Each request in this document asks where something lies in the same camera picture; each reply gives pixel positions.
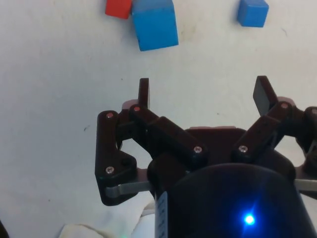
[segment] small blue block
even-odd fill
[[[141,51],[178,45],[172,0],[133,0],[132,17]]]
[[[240,0],[238,21],[242,26],[263,27],[267,12],[264,0]]]

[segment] red cube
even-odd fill
[[[132,0],[107,0],[106,15],[128,19]]]

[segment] white table surface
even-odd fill
[[[248,128],[257,75],[299,108],[317,105],[315,0],[267,0],[264,28],[233,21],[238,0],[174,0],[180,45],[140,52],[131,19],[104,0],[0,0],[0,219],[12,238],[54,238],[104,212],[94,177],[99,112],[150,78],[151,109],[183,128]],[[303,161],[294,140],[279,151]],[[134,143],[125,146],[145,168]],[[304,198],[317,227],[316,201]]]

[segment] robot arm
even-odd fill
[[[297,193],[317,199],[317,107],[301,111],[259,76],[253,97],[260,118],[248,130],[183,130],[151,112],[148,95],[144,78],[136,104],[98,116],[95,175],[103,204],[149,190],[156,237],[317,237]],[[304,152],[297,168],[274,150],[285,135]],[[151,155],[147,170],[120,150],[127,139]],[[246,226],[252,219],[254,226]]]

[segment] white label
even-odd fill
[[[167,209],[167,192],[164,192],[155,203],[155,238],[168,238]]]

